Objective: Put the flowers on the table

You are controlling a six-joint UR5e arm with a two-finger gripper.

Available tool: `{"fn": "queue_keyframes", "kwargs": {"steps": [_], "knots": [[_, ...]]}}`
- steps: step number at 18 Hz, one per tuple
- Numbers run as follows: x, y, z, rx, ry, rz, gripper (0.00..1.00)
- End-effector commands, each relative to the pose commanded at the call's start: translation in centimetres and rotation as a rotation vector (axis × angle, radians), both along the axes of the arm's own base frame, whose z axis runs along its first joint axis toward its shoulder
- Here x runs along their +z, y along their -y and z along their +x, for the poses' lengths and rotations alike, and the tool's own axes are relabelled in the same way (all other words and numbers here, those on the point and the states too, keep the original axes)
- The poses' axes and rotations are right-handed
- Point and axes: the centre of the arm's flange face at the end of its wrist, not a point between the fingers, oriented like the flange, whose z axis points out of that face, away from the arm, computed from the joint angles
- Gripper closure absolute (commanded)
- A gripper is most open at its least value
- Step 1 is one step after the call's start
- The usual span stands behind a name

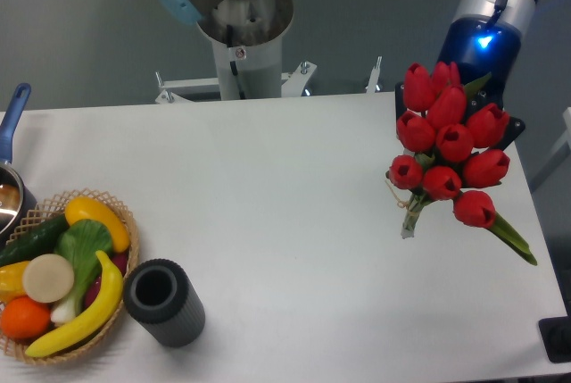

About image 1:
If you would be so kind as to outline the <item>grey robot arm base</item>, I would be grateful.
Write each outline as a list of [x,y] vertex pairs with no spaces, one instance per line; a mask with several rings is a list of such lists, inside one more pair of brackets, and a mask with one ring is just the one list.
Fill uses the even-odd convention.
[[293,0],[159,0],[177,21],[211,42],[224,100],[282,95],[282,40]]

